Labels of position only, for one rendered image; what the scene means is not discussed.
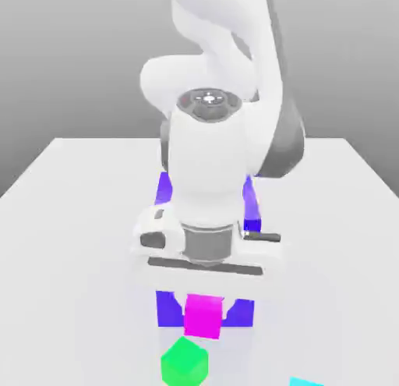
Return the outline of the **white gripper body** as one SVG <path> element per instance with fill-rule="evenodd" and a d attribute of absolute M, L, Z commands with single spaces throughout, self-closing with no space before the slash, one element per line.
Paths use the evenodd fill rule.
<path fill-rule="evenodd" d="M 267 290 L 264 274 L 216 271 L 184 260 L 149 257 L 144 260 L 144 281 L 157 290 L 256 299 Z"/>

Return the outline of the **small magenta cube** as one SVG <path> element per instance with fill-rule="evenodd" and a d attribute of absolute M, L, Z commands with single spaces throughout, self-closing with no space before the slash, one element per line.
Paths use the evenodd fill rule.
<path fill-rule="evenodd" d="M 188 294 L 184 312 L 184 336 L 218 340 L 222 325 L 222 302 L 219 296 Z"/>

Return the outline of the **small green cube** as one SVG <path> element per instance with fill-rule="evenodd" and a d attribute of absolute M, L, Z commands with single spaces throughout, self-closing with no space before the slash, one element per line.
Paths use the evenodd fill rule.
<path fill-rule="evenodd" d="M 161 357 L 161 378 L 167 386 L 200 386 L 208 371 L 208 351 L 184 336 Z"/>

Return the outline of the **small cyan cube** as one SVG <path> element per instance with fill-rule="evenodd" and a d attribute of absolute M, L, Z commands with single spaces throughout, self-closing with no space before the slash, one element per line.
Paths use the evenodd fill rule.
<path fill-rule="evenodd" d="M 306 379 L 301 379 L 298 377 L 291 377 L 289 381 L 289 386 L 324 386 L 324 385 Z"/>

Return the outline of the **large blue box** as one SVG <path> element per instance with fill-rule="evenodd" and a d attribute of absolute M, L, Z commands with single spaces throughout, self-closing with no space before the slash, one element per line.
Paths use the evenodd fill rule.
<path fill-rule="evenodd" d="M 166 204 L 172 195 L 172 185 L 167 172 L 160 174 L 157 194 L 154 203 L 156 205 Z M 241 234 L 243 238 L 261 232 L 262 220 L 256 192 L 252 185 L 251 177 L 248 175 L 242 190 L 244 200 L 244 220 Z M 157 324 L 159 327 L 171 328 L 182 327 L 183 309 L 177 302 L 173 292 L 156 291 L 157 298 Z M 250 328 L 253 326 L 255 302 L 247 299 L 237 299 L 222 320 L 225 328 Z"/>

